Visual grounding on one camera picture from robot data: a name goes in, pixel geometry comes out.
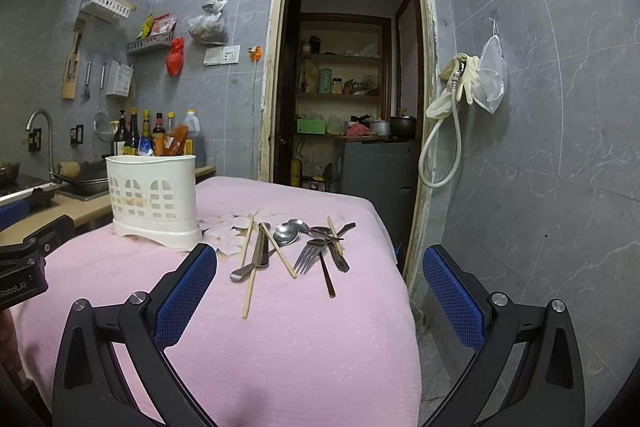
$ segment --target dark wooden door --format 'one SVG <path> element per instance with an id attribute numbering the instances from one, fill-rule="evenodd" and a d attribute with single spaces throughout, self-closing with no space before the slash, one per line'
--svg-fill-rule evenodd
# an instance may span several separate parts
<path id="1" fill-rule="evenodd" d="M 284 34 L 280 49 L 276 98 L 273 181 L 289 185 L 295 134 L 296 86 L 300 54 L 300 9 L 302 0 L 287 0 Z"/>

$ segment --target light switch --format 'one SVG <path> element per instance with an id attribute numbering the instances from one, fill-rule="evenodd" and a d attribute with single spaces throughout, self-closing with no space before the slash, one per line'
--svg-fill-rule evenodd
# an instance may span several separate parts
<path id="1" fill-rule="evenodd" d="M 222 64 L 222 49 L 221 47 L 207 48 L 207 51 L 204 52 L 204 65 L 217 66 Z"/>
<path id="2" fill-rule="evenodd" d="M 237 64 L 240 60 L 240 46 L 222 48 L 222 64 Z"/>

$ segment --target green box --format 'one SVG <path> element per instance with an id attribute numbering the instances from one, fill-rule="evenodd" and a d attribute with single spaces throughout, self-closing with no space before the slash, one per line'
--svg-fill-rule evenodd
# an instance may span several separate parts
<path id="1" fill-rule="evenodd" d="M 324 120 L 298 120 L 298 133 L 301 134 L 324 134 Z"/>

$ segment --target orange bag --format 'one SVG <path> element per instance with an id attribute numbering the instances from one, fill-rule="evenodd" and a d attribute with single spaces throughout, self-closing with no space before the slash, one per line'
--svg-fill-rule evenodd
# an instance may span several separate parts
<path id="1" fill-rule="evenodd" d="M 166 70 L 169 76 L 177 76 L 184 62 L 182 51 L 184 49 L 184 39 L 182 37 L 171 41 L 171 52 L 166 58 Z"/>

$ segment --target doorway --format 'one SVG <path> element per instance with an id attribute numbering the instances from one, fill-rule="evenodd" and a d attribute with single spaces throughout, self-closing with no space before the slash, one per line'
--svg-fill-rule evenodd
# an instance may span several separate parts
<path id="1" fill-rule="evenodd" d="M 388 121 L 404 109 L 396 19 L 407 5 L 407 0 L 272 1 L 258 169 L 264 181 L 371 201 L 409 284 L 430 195 L 418 187 L 416 168 L 428 130 L 422 115 L 434 92 L 430 0 L 412 0 L 409 42 L 415 50 L 405 54 L 415 59 L 416 85 L 405 90 L 415 99 L 408 104 L 415 112 L 415 136 L 345 136 L 353 134 L 352 126 Z"/>

